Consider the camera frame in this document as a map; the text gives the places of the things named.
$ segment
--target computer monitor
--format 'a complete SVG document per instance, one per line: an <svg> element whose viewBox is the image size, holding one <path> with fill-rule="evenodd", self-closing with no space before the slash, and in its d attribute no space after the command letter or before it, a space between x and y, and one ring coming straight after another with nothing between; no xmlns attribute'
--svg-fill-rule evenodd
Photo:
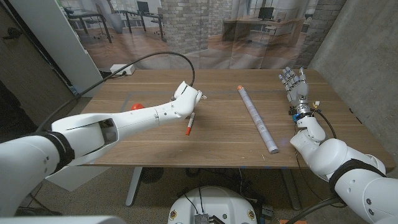
<svg viewBox="0 0 398 224"><path fill-rule="evenodd" d="M137 6L141 13L149 13L148 2L137 1Z"/></svg>
<svg viewBox="0 0 398 224"><path fill-rule="evenodd" d="M272 19L273 7L261 7L259 12L260 19Z"/></svg>

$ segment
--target brick wall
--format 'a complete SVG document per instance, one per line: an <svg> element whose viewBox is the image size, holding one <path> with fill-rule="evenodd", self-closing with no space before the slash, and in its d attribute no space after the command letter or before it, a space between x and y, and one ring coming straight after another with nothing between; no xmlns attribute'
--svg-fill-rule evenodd
<svg viewBox="0 0 398 224"><path fill-rule="evenodd" d="M186 54L207 49L209 0L161 0L169 50Z"/></svg>
<svg viewBox="0 0 398 224"><path fill-rule="evenodd" d="M230 19L232 0L210 0L209 35L219 35L223 29L223 19Z"/></svg>
<svg viewBox="0 0 398 224"><path fill-rule="evenodd" d="M307 68L346 0L319 0L295 68Z"/></svg>

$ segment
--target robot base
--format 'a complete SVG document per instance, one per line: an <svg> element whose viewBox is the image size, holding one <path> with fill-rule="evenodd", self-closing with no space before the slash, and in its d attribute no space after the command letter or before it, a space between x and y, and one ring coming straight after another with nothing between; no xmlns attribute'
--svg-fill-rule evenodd
<svg viewBox="0 0 398 224"><path fill-rule="evenodd" d="M256 215L251 204L236 192L217 186L200 187L204 214L215 216L225 224L256 224ZM193 189L186 196L202 214L199 189ZM170 209L168 224L195 224L195 207L185 196L174 202Z"/></svg>

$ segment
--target wooden table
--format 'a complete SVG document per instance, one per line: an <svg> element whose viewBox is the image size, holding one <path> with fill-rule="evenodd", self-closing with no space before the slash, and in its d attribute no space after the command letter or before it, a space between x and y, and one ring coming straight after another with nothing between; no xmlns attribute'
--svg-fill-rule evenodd
<svg viewBox="0 0 398 224"><path fill-rule="evenodd" d="M278 79L280 70L197 70L193 87L207 99L195 108L189 136L188 119L166 124L131 136L95 160L94 166L136 166L126 204L130 205L142 167L240 167L298 169L295 149L289 143L294 123L288 115L290 103ZM320 109L339 139L365 154L383 161L388 171L392 157L352 114L335 91L315 70L306 70L309 100L320 101ZM82 113L127 111L134 103L145 107L170 100L179 84L190 82L189 70L136 70L126 78L108 80ZM279 153L269 154L238 91L248 91L270 131ZM321 117L318 122L332 136ZM299 156L300 165L305 163Z"/></svg>
<svg viewBox="0 0 398 224"><path fill-rule="evenodd" d="M223 20L223 38L222 40L235 40L249 35L251 25L268 25L283 27L293 24L292 32L290 33L288 47L294 46L303 27L305 18L295 18L288 21L263 21L262 19L253 16L243 16L239 19Z"/></svg>

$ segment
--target black strap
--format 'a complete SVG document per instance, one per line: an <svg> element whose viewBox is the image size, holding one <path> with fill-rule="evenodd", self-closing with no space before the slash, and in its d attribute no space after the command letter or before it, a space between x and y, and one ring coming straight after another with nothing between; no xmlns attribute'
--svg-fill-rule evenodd
<svg viewBox="0 0 398 224"><path fill-rule="evenodd" d="M341 165L336 171L335 173L331 176L330 180L329 180L329 186L330 186L330 191L337 195L336 191L335 191L335 186L337 181L340 179L341 176L343 176L345 173L347 173L348 171L351 170L355 170L355 169L364 169L364 170L370 170L372 172L375 172L377 174L379 174L382 177L386 177L386 175L384 175L381 171L379 171L376 167L369 165L365 162L359 161L357 159L351 159L347 162L345 162L343 165Z"/></svg>
<svg viewBox="0 0 398 224"><path fill-rule="evenodd" d="M61 133L55 131L44 131L28 134L26 136L45 137L54 144L55 148L57 148L58 154L60 156L60 162L57 164L57 167L52 174L58 172L60 169L62 169L75 159L75 151L70 146L66 137Z"/></svg>

